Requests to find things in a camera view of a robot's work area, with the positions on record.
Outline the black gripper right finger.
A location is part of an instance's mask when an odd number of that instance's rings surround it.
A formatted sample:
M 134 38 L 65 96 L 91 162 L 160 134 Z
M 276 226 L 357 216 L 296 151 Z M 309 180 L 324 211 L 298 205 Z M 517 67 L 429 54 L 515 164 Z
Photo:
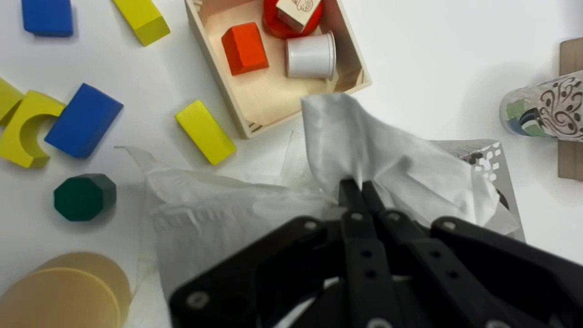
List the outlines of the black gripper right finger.
M 442 240 L 402 211 L 387 209 L 371 182 L 362 185 L 387 247 L 395 306 L 404 328 L 537 328 L 539 320 L 495 297 Z

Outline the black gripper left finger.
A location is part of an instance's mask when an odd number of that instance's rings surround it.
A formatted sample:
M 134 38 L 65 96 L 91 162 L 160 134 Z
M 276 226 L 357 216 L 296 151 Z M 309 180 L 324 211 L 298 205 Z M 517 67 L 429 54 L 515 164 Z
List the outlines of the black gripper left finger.
M 373 215 L 353 180 L 338 185 L 344 244 L 344 282 L 351 328 L 400 328 L 384 244 L 377 238 Z

